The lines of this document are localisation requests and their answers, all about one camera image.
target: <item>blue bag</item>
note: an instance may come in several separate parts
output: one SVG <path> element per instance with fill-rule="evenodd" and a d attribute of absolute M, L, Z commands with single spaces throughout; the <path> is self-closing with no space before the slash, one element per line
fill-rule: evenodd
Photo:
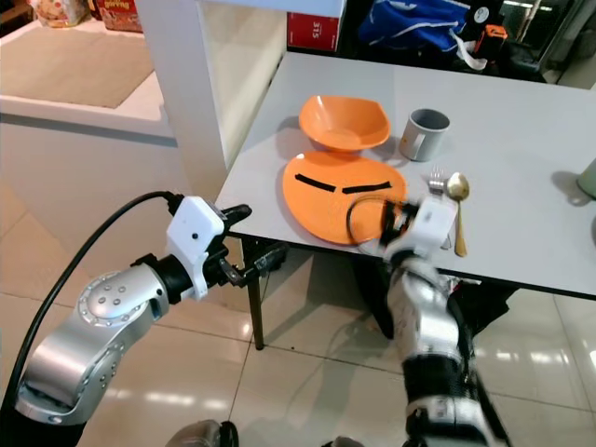
<path fill-rule="evenodd" d="M 428 45 L 455 51 L 453 34 L 466 24 L 468 5 L 455 0 L 375 0 L 359 27 L 359 39 L 369 45 L 418 49 Z"/>

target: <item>white table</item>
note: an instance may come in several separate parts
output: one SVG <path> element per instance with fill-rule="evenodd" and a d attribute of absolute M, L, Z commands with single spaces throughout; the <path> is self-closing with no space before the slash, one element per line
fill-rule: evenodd
<path fill-rule="evenodd" d="M 217 206 L 252 207 L 236 234 L 314 249 L 354 251 L 310 235 L 291 216 L 281 193 L 294 156 L 316 149 L 298 115 L 313 95 L 379 101 L 392 138 L 362 156 L 397 168 L 410 198 L 427 194 L 434 167 L 464 172 L 471 195 L 463 203 L 468 256 L 438 251 L 435 265 L 467 278 L 594 299 L 596 201 L 575 176 L 596 156 L 596 94 L 586 90 L 288 53 L 230 171 Z M 436 108 L 450 117 L 444 151 L 427 163 L 398 149 L 408 114 Z"/>

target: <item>orange bowl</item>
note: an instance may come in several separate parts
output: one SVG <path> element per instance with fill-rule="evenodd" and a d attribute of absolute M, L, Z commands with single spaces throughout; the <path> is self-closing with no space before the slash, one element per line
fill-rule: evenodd
<path fill-rule="evenodd" d="M 308 137 L 333 151 L 352 152 L 383 144 L 391 125 L 377 101 L 346 96 L 313 96 L 300 112 Z"/>

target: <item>black stripe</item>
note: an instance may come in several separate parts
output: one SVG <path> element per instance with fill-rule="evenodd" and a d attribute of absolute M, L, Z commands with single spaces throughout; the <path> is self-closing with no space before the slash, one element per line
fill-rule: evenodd
<path fill-rule="evenodd" d="M 356 194 L 356 193 L 370 193 L 371 191 L 378 191 L 379 189 L 388 189 L 391 187 L 390 182 L 379 183 L 379 184 L 364 184 L 362 186 L 350 186 L 342 189 L 344 194 Z"/>
<path fill-rule="evenodd" d="M 317 182 L 316 180 L 309 179 L 308 177 L 305 177 L 302 174 L 296 174 L 296 180 L 299 182 L 310 184 L 311 186 L 315 186 L 319 189 L 324 189 L 325 191 L 329 191 L 330 193 L 335 191 L 335 186 L 323 182 Z"/>

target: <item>beige rug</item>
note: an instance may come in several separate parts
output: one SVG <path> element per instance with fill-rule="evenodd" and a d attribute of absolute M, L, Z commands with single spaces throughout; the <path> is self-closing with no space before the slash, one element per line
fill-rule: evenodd
<path fill-rule="evenodd" d="M 35 28 L 0 47 L 0 94 L 116 108 L 153 64 L 139 37 Z"/>

